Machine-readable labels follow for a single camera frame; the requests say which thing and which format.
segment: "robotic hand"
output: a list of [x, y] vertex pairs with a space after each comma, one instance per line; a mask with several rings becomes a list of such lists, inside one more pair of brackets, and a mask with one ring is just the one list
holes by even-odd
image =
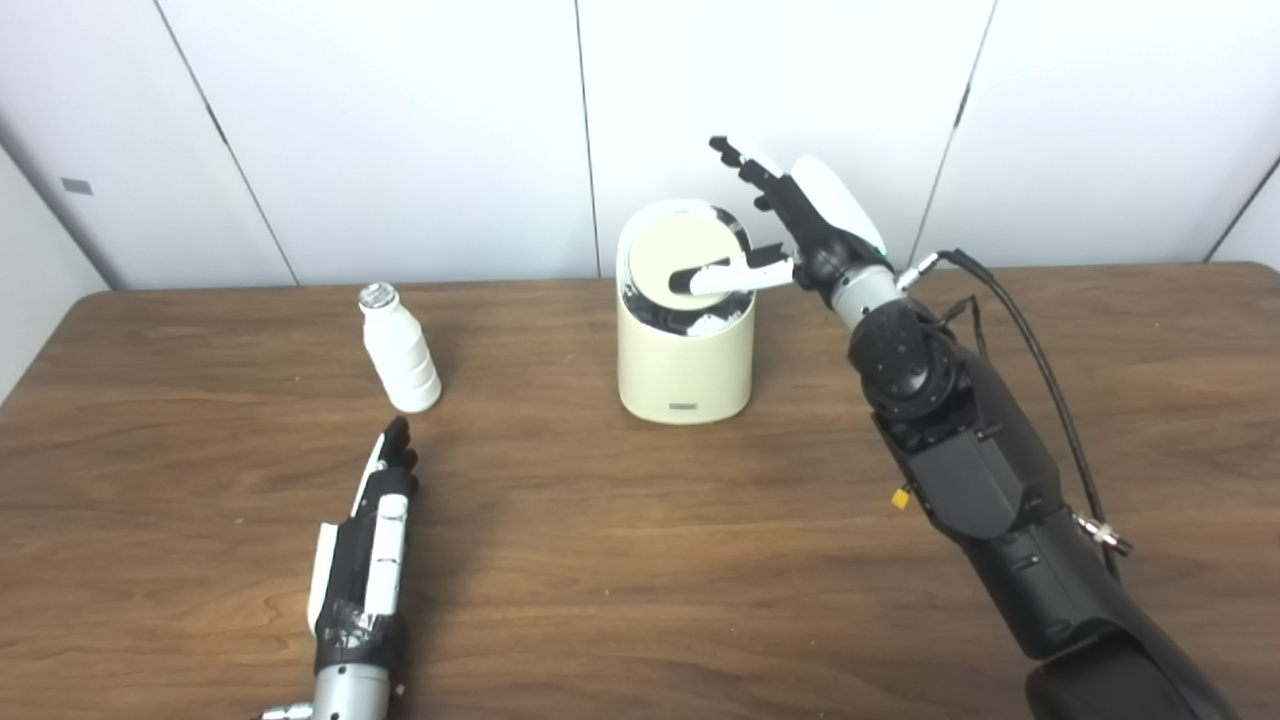
[[408, 421], [396, 418], [374, 443], [351, 516], [320, 525], [307, 601], [315, 700], [273, 707], [259, 720], [387, 717], [406, 634], [396, 606], [416, 464]]
[[[895, 275], [870, 219], [833, 172], [801, 158], [790, 174], [724, 137], [724, 164], [763, 195], [791, 238], [672, 274], [675, 292], [763, 288], [794, 279], [852, 332], [849, 361], [884, 443], [929, 523], [964, 551], [1023, 652], [1038, 720], [1234, 720], [1208, 678], [1124, 592], [1096, 552], [1128, 543], [1062, 500], [1059, 470], [1000, 374], [906, 291], [940, 260], [995, 278], [956, 250]], [[1055, 400], [1047, 361], [1037, 355]], [[1074, 436], [1065, 405], [1064, 425]], [[1087, 477], [1083, 456], [1078, 456]]]

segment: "bottle cap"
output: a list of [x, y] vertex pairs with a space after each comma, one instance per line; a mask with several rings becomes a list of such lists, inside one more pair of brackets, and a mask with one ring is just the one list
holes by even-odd
[[365, 310], [378, 310], [387, 307], [399, 299], [399, 293], [390, 283], [366, 284], [360, 290], [360, 306]]

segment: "wood grain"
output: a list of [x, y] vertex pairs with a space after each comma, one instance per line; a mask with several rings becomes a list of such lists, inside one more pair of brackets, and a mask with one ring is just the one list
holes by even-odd
[[[1073, 404], [1130, 592], [1245, 717], [1280, 715], [1280, 278], [1001, 272]], [[444, 377], [399, 717], [1028, 717], [1024, 660], [873, 434], [846, 333], [760, 302], [746, 411], [617, 400], [608, 281], [402, 288]], [[937, 273], [937, 309], [972, 291]], [[997, 365], [1066, 464], [995, 301]], [[390, 419], [349, 287], [81, 302], [0, 407], [0, 707], [248, 717], [310, 697], [316, 525]], [[1079, 500], [1074, 477], [1070, 492]]]

